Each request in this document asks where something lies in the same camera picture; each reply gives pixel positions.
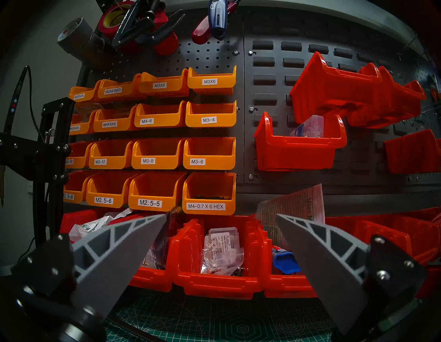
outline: storage bin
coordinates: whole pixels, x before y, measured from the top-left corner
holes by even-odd
[[[121,208],[127,204],[130,182],[139,174],[139,171],[106,171],[93,175],[87,183],[87,204]]]
[[[135,127],[136,106],[129,110],[100,109],[95,115],[95,132],[133,131]]]
[[[179,105],[150,106],[140,103],[136,107],[135,126],[139,128],[182,127],[185,117],[185,101]]]
[[[441,172],[441,139],[431,130],[385,141],[391,173]]]
[[[66,169],[82,169],[89,167],[90,149],[94,143],[91,141],[79,141],[77,143],[69,144],[71,147],[71,154],[66,158]]]
[[[90,149],[89,167],[91,169],[124,169],[131,165],[134,141],[101,140]]]
[[[69,181],[64,185],[63,201],[81,203],[86,200],[86,188],[90,177],[100,173],[98,170],[78,170],[69,173]]]
[[[182,165],[185,139],[150,138],[135,141],[132,167],[134,169],[176,169]]]
[[[129,208],[170,211],[182,199],[186,172],[147,171],[133,179],[129,189]]]
[[[139,91],[149,96],[187,97],[189,93],[188,70],[183,69],[180,76],[155,77],[146,72],[141,74]]]
[[[188,87],[195,93],[204,95],[233,95],[236,84],[236,66],[231,74],[199,75],[193,68],[188,69]]]
[[[75,102],[100,102],[98,97],[98,89],[101,80],[99,80],[94,88],[86,88],[82,86],[73,86],[69,91],[69,98]]]
[[[273,135],[273,121],[264,112],[254,138],[262,171],[330,169],[335,150],[346,146],[346,130],[336,114],[325,117],[323,138],[308,138]]]
[[[236,227],[244,249],[242,277],[201,274],[205,235],[212,228]],[[173,245],[173,282],[187,295],[214,298],[251,299],[262,291],[258,281],[262,246],[257,227],[249,216],[201,216],[191,219],[175,238]]]
[[[231,170],[236,165],[236,138],[190,138],[184,144],[186,169]]]
[[[193,172],[184,182],[182,209],[188,214],[233,215],[236,174]]]
[[[187,102],[185,124],[201,128],[233,127],[236,124],[236,101],[216,104]]]

